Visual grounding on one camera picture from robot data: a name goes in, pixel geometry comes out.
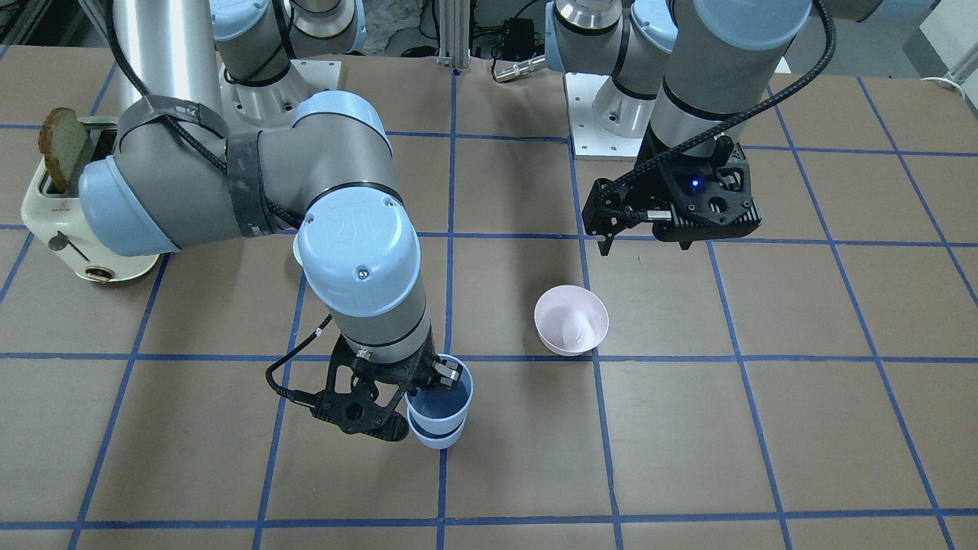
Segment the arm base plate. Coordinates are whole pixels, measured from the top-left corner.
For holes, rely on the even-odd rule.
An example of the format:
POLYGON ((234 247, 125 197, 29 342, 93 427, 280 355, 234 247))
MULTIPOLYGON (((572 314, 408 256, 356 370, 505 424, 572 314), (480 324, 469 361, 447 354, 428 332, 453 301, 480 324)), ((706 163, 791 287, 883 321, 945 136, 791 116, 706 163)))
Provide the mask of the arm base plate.
POLYGON ((635 160, 656 101, 619 90, 610 76, 565 74, 567 114, 582 160, 635 160))
POLYGON ((291 60, 283 78, 265 86, 233 84, 218 73, 222 114, 233 131, 289 128, 298 105, 314 94, 339 88, 338 60, 291 60))

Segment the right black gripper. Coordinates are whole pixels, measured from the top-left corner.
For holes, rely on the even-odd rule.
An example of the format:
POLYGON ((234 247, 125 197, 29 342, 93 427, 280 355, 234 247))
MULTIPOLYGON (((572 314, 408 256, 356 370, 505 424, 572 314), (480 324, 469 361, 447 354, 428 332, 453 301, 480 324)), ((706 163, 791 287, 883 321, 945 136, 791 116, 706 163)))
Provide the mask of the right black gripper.
POLYGON ((409 432, 405 415, 397 412, 402 397, 420 390, 454 393, 461 374, 462 362, 437 354, 430 340, 401 360, 381 364, 340 338, 329 359, 327 386, 312 397, 312 416, 347 435, 400 442, 409 432))

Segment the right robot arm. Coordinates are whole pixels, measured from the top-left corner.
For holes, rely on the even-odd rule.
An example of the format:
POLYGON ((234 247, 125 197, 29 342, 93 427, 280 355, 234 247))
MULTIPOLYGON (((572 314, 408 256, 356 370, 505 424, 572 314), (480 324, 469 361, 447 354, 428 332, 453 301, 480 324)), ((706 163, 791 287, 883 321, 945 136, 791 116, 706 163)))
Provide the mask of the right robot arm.
POLYGON ((376 109, 311 89, 301 56, 364 40, 360 1, 108 1, 107 39, 134 93, 113 153, 84 168, 84 216, 137 257, 297 230, 307 284, 339 330, 325 389, 273 391, 346 434, 402 441, 418 390, 461 367, 432 345, 422 251, 376 109))

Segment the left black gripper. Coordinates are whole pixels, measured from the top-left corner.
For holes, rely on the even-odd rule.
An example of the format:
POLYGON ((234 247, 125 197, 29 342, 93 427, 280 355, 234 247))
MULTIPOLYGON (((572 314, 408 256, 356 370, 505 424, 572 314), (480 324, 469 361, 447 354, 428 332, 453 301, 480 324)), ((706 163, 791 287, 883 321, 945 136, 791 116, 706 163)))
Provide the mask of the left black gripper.
POLYGON ((607 257, 621 232, 649 223, 658 241, 688 250, 693 241, 737 239, 761 226, 751 192, 749 161, 740 143, 722 135, 708 157, 678 154, 618 186, 598 178, 582 209, 585 233, 607 257))

